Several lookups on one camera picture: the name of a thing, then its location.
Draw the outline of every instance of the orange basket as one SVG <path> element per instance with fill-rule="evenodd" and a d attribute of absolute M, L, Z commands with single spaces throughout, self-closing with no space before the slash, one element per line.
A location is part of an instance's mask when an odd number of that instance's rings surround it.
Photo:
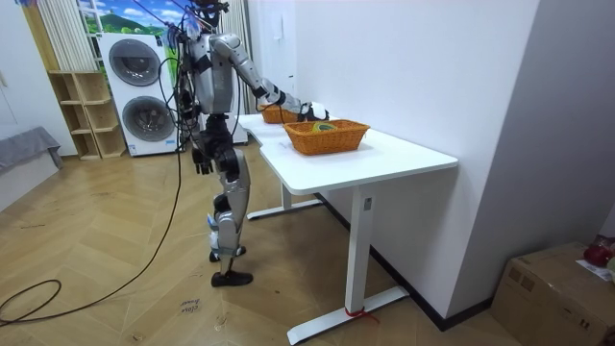
<path fill-rule="evenodd" d="M 369 126 L 351 120 L 322 121 L 335 129 L 314 132 L 314 122 L 284 124 L 292 146 L 303 155 L 318 155 L 356 150 Z"/>
<path fill-rule="evenodd" d="M 262 118 L 267 124 L 282 124 L 297 122 L 297 113 L 282 110 L 280 117 L 280 106 L 278 105 L 257 105 L 257 111 L 262 112 Z"/>

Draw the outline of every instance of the washing machine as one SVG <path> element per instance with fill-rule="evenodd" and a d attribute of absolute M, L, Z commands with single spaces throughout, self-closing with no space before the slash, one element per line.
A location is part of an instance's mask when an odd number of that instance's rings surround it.
<path fill-rule="evenodd" d="M 175 151 L 175 114 L 164 105 L 164 97 L 173 93 L 170 62 L 160 68 L 159 75 L 160 63 L 166 59 L 161 39 L 108 33 L 100 34 L 98 44 L 131 156 Z M 169 106 L 177 109 L 174 99 Z"/>

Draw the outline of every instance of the humanoid robot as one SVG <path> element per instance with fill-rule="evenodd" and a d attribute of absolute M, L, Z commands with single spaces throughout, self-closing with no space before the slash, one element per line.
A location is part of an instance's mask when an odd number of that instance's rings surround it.
<path fill-rule="evenodd" d="M 213 172 L 215 164 L 222 192 L 213 200 L 209 260 L 220 262 L 220 271 L 211 278 L 211 285 L 249 284 L 253 276 L 232 270 L 236 256 L 246 252 L 239 245 L 241 228 L 250 195 L 250 173 L 243 153 L 233 148 L 233 137 L 226 124 L 233 101 L 233 72 L 250 87 L 258 99 L 282 109 L 298 113 L 298 121 L 328 119 L 317 104 L 301 101 L 262 78 L 235 34 L 216 34 L 221 12 L 228 4 L 218 0 L 193 0 L 190 10 L 204 25 L 198 37 L 180 35 L 180 54 L 184 78 L 177 85 L 178 113 L 190 129 L 192 158 L 197 173 Z M 208 114 L 205 130 L 197 129 L 199 114 Z"/>

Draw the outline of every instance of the landscape picture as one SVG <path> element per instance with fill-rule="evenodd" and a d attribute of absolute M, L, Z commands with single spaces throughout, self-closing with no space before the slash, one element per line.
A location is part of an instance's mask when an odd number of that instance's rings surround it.
<path fill-rule="evenodd" d="M 176 0 L 175 2 L 182 6 L 189 4 L 188 0 Z M 104 0 L 95 1 L 95 3 L 104 33 L 159 36 L 165 29 L 164 24 L 132 0 Z M 178 24 L 184 14 L 182 9 L 171 1 L 139 0 L 139 3 L 168 23 Z M 80 6 L 91 8 L 87 1 L 80 1 Z M 90 33 L 99 32 L 93 15 L 86 16 L 86 24 Z"/>

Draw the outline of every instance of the black robot foot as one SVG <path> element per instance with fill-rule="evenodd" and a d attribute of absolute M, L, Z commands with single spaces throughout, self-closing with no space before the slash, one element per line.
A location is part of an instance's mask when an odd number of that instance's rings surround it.
<path fill-rule="evenodd" d="M 246 249 L 245 246 L 241 246 L 241 247 L 239 247 L 239 252 L 237 253 L 237 255 L 241 256 L 241 255 L 244 255 L 247 252 L 248 252 L 248 249 Z M 220 258 L 217 257 L 213 252 L 209 252 L 209 261 L 211 263 L 216 263 L 216 262 L 220 261 Z"/>
<path fill-rule="evenodd" d="M 217 272 L 213 274 L 211 277 L 211 286 L 212 287 L 222 287 L 222 286 L 238 286 L 238 285 L 246 285 L 252 282 L 254 277 L 249 273 L 237 273 L 230 270 L 226 275 L 220 274 Z"/>

